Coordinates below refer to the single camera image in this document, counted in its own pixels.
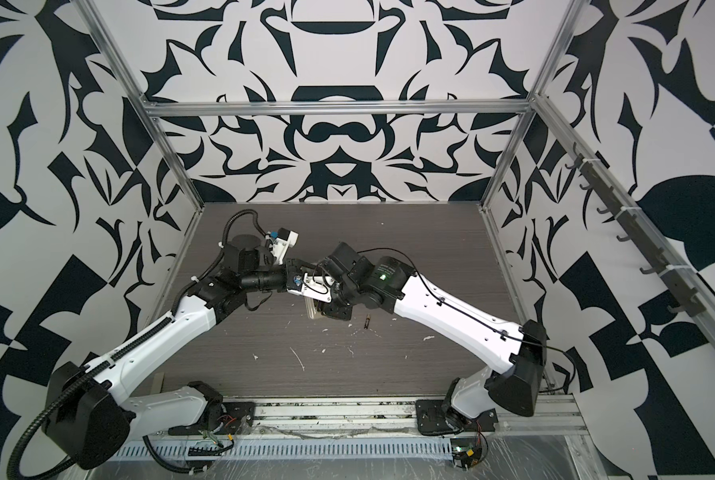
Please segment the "white remote control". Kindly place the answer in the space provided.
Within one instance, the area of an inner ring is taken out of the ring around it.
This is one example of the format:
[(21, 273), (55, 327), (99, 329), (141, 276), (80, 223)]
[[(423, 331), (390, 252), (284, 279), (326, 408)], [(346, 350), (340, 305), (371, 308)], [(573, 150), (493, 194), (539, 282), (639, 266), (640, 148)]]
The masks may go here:
[(314, 298), (311, 297), (306, 297), (305, 298), (305, 306), (306, 306), (306, 312), (307, 316), (311, 320), (316, 320), (324, 317), (324, 314), (322, 310), (319, 308), (320, 302), (319, 300), (315, 300)]

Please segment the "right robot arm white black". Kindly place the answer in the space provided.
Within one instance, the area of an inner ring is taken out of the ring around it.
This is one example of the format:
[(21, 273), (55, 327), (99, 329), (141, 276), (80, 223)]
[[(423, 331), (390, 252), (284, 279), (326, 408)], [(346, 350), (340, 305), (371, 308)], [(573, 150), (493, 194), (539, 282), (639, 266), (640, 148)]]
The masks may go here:
[(519, 324), (485, 313), (441, 290), (396, 253), (371, 262), (363, 252), (340, 243), (320, 262), (331, 295), (327, 316), (346, 317), (355, 305), (385, 310), (443, 335), (479, 358), (485, 367), (453, 382), (445, 412), (475, 419), (501, 407), (533, 416), (547, 364), (545, 327), (533, 320)]

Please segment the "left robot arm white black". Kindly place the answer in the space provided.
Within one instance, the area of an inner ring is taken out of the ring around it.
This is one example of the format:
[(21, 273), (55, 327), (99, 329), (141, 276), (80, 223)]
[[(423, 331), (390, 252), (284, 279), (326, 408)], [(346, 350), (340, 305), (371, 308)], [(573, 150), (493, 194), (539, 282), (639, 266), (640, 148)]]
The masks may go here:
[(57, 408), (43, 430), (71, 464), (90, 470), (133, 438), (174, 427), (218, 426), (223, 397), (204, 382), (150, 396), (134, 392), (192, 340), (247, 306), (250, 293), (285, 291), (284, 258), (297, 233), (280, 229), (264, 244), (249, 240), (248, 248), (237, 239), (223, 242), (209, 272), (193, 278), (172, 309), (142, 332), (84, 366), (69, 362), (52, 374), (47, 402)]

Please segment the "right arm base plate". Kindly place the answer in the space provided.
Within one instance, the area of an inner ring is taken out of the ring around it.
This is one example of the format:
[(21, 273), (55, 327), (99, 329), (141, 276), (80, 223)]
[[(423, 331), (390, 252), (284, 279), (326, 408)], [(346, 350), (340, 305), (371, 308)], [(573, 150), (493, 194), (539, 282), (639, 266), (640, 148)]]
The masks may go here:
[(423, 436), (457, 435), (465, 432), (495, 432), (497, 411), (483, 412), (477, 419), (469, 419), (449, 406), (445, 400), (415, 400), (417, 431)]

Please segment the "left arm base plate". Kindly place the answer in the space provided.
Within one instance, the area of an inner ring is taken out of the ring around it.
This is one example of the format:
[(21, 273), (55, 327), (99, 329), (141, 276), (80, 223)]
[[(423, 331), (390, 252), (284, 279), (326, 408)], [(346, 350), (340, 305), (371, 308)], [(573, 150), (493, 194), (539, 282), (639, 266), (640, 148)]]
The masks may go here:
[(196, 423), (172, 427), (171, 436), (191, 436), (211, 432), (215, 435), (238, 434), (255, 422), (257, 404), (253, 401), (210, 402)]

